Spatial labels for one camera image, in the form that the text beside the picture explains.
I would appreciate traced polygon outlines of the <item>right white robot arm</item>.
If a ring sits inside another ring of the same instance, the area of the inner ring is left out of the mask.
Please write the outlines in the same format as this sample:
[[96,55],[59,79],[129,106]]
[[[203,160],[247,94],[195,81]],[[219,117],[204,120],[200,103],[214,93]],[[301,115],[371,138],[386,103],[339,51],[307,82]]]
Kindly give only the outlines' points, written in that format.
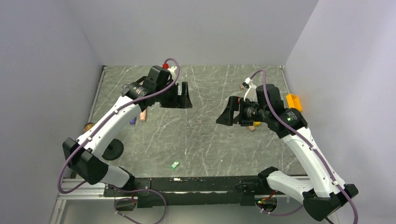
[[253,89],[252,99],[230,96],[216,123],[251,126],[265,123],[294,153],[309,177],[307,182],[269,167],[258,174],[257,188],[264,194],[282,192],[299,201],[315,220],[323,221],[358,194],[328,164],[317,146],[308,124],[295,108],[286,108],[273,84]]

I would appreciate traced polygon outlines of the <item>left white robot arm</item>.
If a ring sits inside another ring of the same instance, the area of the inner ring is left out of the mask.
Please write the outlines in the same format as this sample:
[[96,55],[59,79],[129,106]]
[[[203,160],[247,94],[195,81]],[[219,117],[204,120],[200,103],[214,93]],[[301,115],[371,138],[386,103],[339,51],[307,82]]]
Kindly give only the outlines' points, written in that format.
[[178,65],[152,66],[147,76],[123,87],[112,108],[76,140],[67,138],[63,143],[68,167],[91,185],[104,183],[113,186],[122,196],[135,190],[135,177],[121,167],[108,164],[103,154],[123,127],[148,107],[159,103],[164,108],[192,107],[188,84],[176,83],[180,76]]

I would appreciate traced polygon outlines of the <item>green key tag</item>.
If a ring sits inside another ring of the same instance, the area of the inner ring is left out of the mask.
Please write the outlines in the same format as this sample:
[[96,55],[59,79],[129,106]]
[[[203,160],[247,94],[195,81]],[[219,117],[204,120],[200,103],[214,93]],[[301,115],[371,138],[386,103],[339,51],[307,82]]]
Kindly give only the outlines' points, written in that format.
[[180,164],[179,161],[173,162],[173,163],[171,164],[171,166],[170,166],[170,169],[171,169],[171,170],[176,169],[176,168],[178,167],[179,164]]

